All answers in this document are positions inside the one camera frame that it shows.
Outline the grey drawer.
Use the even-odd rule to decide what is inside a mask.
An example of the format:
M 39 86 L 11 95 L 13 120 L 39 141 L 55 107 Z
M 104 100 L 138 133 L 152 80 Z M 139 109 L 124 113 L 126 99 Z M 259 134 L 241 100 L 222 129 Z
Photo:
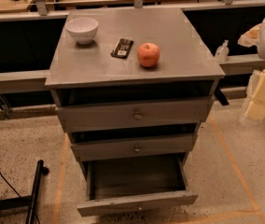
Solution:
M 81 142 L 72 144 L 71 149 L 78 161 L 98 161 L 191 151 L 196 139 L 196 134 L 183 133 L 99 142 Z
M 190 205 L 182 154 L 90 161 L 87 200 L 77 206 L 83 217 Z
M 153 127 L 206 121 L 213 99 L 152 100 L 57 108 L 66 133 Z

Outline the grey wooden drawer cabinet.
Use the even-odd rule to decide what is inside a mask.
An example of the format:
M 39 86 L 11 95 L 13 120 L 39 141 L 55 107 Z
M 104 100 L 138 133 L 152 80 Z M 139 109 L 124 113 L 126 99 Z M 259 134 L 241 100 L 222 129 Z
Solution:
M 99 23 L 99 31 L 94 40 L 88 45 L 79 45 L 68 33 L 62 33 L 55 56 L 60 54 L 70 55 L 74 52 L 92 52 L 115 58 L 111 56 L 111 52 L 120 38 L 127 38 L 133 41 L 129 56 L 121 60 L 136 58 L 139 63 L 137 50 L 144 43 L 154 43 L 160 48 L 159 62 L 162 56 L 212 55 L 188 21 L 188 18 L 179 8 L 77 10 L 71 13 L 69 17 L 71 19 L 94 18 Z M 213 94 L 216 86 L 213 85 L 211 80 L 192 80 L 85 86 L 50 91 L 58 108 L 69 105 L 148 102 L 152 100 L 196 99 L 203 97 L 214 100 Z M 99 142 L 183 133 L 197 135 L 197 131 L 203 122 L 67 134 L 71 140 L 71 145 L 81 142 Z M 184 162 L 189 152 L 172 154 L 182 154 Z M 90 161 L 78 162 L 86 177 L 87 166 Z

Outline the clear sanitizer pump bottle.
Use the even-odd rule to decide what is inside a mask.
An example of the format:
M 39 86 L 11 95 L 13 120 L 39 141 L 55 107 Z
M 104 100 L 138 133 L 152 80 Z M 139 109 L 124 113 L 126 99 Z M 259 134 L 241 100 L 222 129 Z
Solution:
M 215 58 L 219 63 L 224 63 L 228 59 L 229 55 L 229 48 L 228 48 L 229 41 L 225 40 L 221 46 L 219 46 L 216 50 Z

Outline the red apple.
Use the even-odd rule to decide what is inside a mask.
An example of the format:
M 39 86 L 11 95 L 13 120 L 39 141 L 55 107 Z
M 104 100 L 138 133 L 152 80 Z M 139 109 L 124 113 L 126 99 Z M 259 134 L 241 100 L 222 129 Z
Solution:
M 160 48 L 154 43 L 144 43 L 137 50 L 137 58 L 143 67 L 153 67 L 160 59 Z

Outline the black snack bar wrapper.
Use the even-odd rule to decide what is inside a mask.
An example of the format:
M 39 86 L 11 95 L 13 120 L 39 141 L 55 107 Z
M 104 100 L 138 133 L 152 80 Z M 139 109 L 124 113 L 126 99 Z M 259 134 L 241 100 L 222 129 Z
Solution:
M 111 52 L 111 56 L 120 59 L 126 59 L 133 46 L 133 41 L 127 38 L 120 38 Z

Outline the white ceramic bowl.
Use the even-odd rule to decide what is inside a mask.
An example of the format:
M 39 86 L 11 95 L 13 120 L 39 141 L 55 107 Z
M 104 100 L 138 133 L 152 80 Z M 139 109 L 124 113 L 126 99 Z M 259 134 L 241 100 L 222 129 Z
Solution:
M 76 18 L 65 24 L 68 34 L 79 44 L 89 44 L 97 34 L 98 21 L 93 18 Z

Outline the grey metal railing beam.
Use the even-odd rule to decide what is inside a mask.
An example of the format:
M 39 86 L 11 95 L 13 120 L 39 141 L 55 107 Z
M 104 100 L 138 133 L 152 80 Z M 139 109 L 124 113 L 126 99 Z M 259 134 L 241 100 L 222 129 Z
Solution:
M 211 80 L 225 76 L 229 66 L 265 63 L 257 55 L 232 56 L 217 63 L 210 54 L 162 56 L 154 68 L 143 68 L 136 58 L 115 59 L 92 52 L 57 55 L 49 70 L 0 74 L 0 94 L 66 89 L 85 86 L 162 83 L 169 81 Z

